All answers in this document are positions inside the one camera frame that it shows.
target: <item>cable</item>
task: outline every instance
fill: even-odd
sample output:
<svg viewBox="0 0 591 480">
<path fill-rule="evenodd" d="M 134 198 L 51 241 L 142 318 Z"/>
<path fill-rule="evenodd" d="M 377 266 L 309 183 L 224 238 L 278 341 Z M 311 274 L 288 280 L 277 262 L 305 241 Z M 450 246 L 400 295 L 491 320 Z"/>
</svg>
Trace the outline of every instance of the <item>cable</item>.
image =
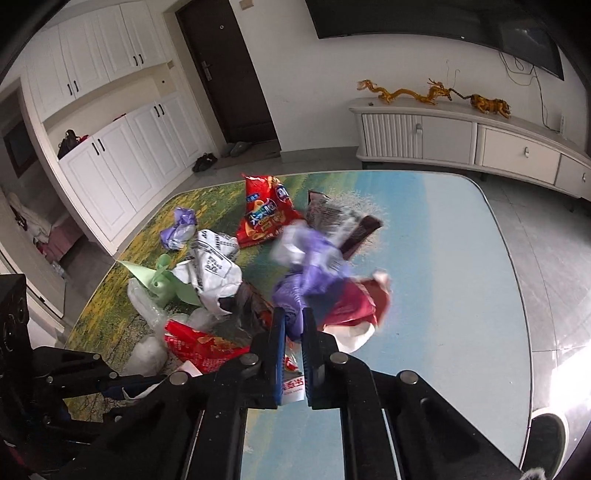
<svg viewBox="0 0 591 480">
<path fill-rule="evenodd" d="M 530 71 L 526 72 L 525 71 L 525 67 L 524 67 L 523 63 L 521 62 L 521 60 L 519 60 L 517 57 L 513 57 L 513 61 L 515 63 L 515 68 L 517 70 L 519 70 L 518 72 L 516 72 L 515 70 L 511 70 L 509 68 L 509 64 L 507 63 L 507 60 L 506 60 L 505 56 L 503 55 L 503 52 L 501 52 L 501 51 L 499 51 L 499 58 L 501 59 L 501 62 L 503 62 L 503 65 L 505 66 L 505 70 L 507 72 L 507 76 L 516 85 L 519 85 L 520 87 L 529 87 L 531 85 L 531 82 L 534 81 L 534 78 L 536 79 L 536 81 L 538 82 L 538 89 L 540 90 L 540 103 L 541 103 L 541 110 L 542 110 L 542 124 L 548 130 L 552 130 L 553 132 L 560 132 L 560 130 L 555 130 L 554 128 L 550 128 L 548 126 L 548 109 L 544 105 L 544 97 L 542 95 L 542 84 L 540 83 L 540 78 L 538 77 L 538 71 L 535 69 L 535 66 L 532 64 L 531 65 L 531 68 L 530 68 Z M 514 73 L 514 74 L 517 74 L 517 75 L 530 75 L 530 82 L 529 83 L 519 83 L 519 82 L 516 82 L 515 79 L 511 76 L 511 73 Z"/>
</svg>

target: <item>dragon figurine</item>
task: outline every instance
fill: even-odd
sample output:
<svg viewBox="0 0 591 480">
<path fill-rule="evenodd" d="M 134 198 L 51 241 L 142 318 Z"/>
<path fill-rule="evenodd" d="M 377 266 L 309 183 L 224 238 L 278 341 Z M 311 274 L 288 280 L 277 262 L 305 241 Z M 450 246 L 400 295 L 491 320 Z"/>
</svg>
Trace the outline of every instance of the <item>dragon figurine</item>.
<svg viewBox="0 0 591 480">
<path fill-rule="evenodd" d="M 431 105 L 437 104 L 437 102 L 434 101 L 437 97 L 444 96 L 449 98 L 450 100 L 452 99 L 450 89 L 445 88 L 441 82 L 434 82 L 433 80 L 429 79 L 429 85 L 431 85 L 431 88 L 429 88 L 427 96 L 421 95 L 417 92 L 413 92 L 412 90 L 408 90 L 406 88 L 400 88 L 396 90 L 394 93 L 390 93 L 385 88 L 378 87 L 377 85 L 375 85 L 371 80 L 362 80 L 361 82 L 357 82 L 357 90 L 368 89 L 370 92 L 373 93 L 379 92 L 378 98 L 380 100 L 384 100 L 386 103 L 390 103 L 397 96 L 402 95 L 403 93 L 415 97 L 419 102 L 430 103 Z"/>
</svg>

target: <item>purple plastic bag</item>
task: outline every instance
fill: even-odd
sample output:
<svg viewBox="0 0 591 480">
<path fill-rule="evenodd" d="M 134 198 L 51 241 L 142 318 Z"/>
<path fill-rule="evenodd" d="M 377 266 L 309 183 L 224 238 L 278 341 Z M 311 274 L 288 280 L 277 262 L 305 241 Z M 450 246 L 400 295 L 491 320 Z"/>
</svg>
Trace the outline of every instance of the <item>purple plastic bag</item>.
<svg viewBox="0 0 591 480">
<path fill-rule="evenodd" d="M 338 248 L 305 222 L 284 228 L 271 258 L 290 268 L 275 286 L 272 300 L 285 310 L 287 335 L 296 340 L 304 331 L 304 296 L 326 294 L 335 282 L 349 277 L 349 265 Z"/>
<path fill-rule="evenodd" d="M 192 239 L 197 230 L 195 210 L 176 207 L 174 225 L 160 232 L 160 242 L 167 250 L 181 250 Z"/>
</svg>

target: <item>cabinet door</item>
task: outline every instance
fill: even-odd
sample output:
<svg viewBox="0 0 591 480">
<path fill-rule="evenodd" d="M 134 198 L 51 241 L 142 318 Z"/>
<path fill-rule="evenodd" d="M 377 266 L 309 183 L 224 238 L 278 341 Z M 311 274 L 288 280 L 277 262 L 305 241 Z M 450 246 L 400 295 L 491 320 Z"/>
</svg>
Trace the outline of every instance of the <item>cabinet door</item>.
<svg viewBox="0 0 591 480">
<path fill-rule="evenodd" d="M 164 63 L 164 50 L 145 2 L 121 4 L 121 12 L 140 66 L 146 68 Z"/>
<path fill-rule="evenodd" d="M 61 49 L 76 98 L 108 83 L 92 27 L 92 15 L 74 17 L 58 25 Z"/>
<path fill-rule="evenodd" d="M 162 183 L 146 160 L 125 117 L 93 135 L 97 148 L 136 210 L 158 193 Z"/>
<path fill-rule="evenodd" d="M 33 102 L 42 122 L 74 101 L 57 25 L 35 34 L 29 48 L 27 70 Z"/>
<path fill-rule="evenodd" d="M 113 81 L 139 70 L 139 60 L 131 46 L 119 5 L 101 8 L 91 16 L 109 79 Z"/>
<path fill-rule="evenodd" d="M 179 175 L 184 170 L 184 164 L 158 107 L 151 103 L 128 113 L 126 117 L 142 152 L 158 168 L 163 184 Z"/>
<path fill-rule="evenodd" d="M 156 105 L 184 165 L 186 167 L 192 165 L 204 151 L 196 126 L 183 103 L 183 98 L 179 93 L 172 93 Z"/>
<path fill-rule="evenodd" d="M 361 117 L 368 157 L 423 157 L 420 116 L 366 113 Z"/>
<path fill-rule="evenodd" d="M 423 158 L 470 164 L 476 150 L 476 124 L 451 118 L 424 116 Z"/>
<path fill-rule="evenodd" d="M 93 137 L 78 145 L 59 162 L 72 189 L 109 240 L 135 215 L 115 176 L 99 154 Z"/>
</svg>

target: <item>trash pile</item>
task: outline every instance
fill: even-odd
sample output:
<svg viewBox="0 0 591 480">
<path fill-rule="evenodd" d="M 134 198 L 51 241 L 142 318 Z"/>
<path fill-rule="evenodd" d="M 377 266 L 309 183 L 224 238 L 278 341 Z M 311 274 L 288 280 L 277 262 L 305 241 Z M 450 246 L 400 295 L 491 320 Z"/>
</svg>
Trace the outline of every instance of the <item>trash pile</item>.
<svg viewBox="0 0 591 480">
<path fill-rule="evenodd" d="M 174 225 L 160 239 L 167 250 L 186 248 L 180 262 L 173 266 L 167 254 L 155 269 L 121 261 L 134 275 L 128 297 L 153 331 L 135 346 L 124 374 L 155 375 L 169 352 L 191 375 L 215 372 L 248 352 L 252 338 L 270 329 L 273 308 L 281 307 L 287 332 L 282 402 L 290 403 L 305 397 L 296 360 L 303 308 L 314 310 L 318 329 L 333 335 L 342 352 L 356 351 L 379 328 L 390 303 L 388 274 L 354 277 L 349 260 L 382 222 L 312 191 L 300 213 L 276 177 L 244 179 L 246 212 L 235 237 L 199 229 L 195 211 L 177 207 Z M 271 258 L 288 267 L 271 302 L 242 278 L 236 264 L 240 249 L 267 241 L 274 242 Z M 175 297 L 196 308 L 170 315 L 164 306 Z"/>
</svg>

